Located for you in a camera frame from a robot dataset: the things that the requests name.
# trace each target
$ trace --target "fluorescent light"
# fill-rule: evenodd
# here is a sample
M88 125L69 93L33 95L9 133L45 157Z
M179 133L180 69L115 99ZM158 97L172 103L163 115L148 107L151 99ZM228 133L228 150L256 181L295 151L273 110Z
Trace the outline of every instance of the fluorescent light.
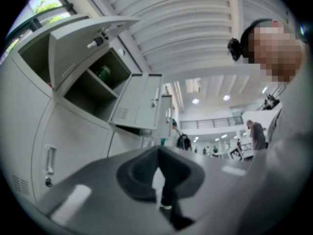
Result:
M262 94L264 94L267 89L268 89L268 88L267 88L267 86L266 86L266 87L262 90Z
M195 98L194 100L192 100L192 103L193 103L193 104L198 104L199 102L200 102L200 100L199 100L199 99L196 99L196 98Z
M229 95L225 95L225 96L223 97L223 100L224 100L224 101L230 100L230 96L229 96Z

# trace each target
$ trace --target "green object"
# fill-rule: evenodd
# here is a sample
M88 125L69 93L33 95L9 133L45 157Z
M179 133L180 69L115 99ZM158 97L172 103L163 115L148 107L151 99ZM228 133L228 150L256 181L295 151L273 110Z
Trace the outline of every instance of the green object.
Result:
M106 66L102 66L95 72L95 74L104 82L110 76L111 70Z

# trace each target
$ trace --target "hair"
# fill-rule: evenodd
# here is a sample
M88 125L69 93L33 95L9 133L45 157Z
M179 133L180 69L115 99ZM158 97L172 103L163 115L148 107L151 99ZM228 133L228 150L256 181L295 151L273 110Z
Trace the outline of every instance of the hair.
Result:
M253 33L254 28L259 26L263 22L269 22L273 21L270 18L263 18L258 19L252 22L252 24L243 32L241 39L240 39L240 45L241 45L241 53L244 58L248 59L248 62L250 64L254 64L254 53L252 51L249 51L249 35L250 33Z

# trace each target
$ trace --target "recessed light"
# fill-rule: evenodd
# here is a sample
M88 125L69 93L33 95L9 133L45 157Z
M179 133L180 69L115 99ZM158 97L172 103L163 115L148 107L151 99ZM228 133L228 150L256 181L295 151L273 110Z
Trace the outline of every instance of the recessed light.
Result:
M267 87L265 87L263 90L262 90L262 94L264 94L265 92L266 92L266 90L267 90L268 88Z
M192 100L192 103L193 103L193 104L198 104L199 102L200 102L200 100L197 99L197 98L195 98L194 100Z
M230 95L225 95L225 96L223 97L223 100L224 100L224 101L230 100Z

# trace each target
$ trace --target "black backpack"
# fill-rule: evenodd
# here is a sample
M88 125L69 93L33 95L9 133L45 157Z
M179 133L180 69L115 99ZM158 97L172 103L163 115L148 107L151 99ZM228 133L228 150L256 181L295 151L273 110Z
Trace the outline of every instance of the black backpack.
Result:
M181 134L177 140L177 148L188 150L191 148L191 141L186 134Z

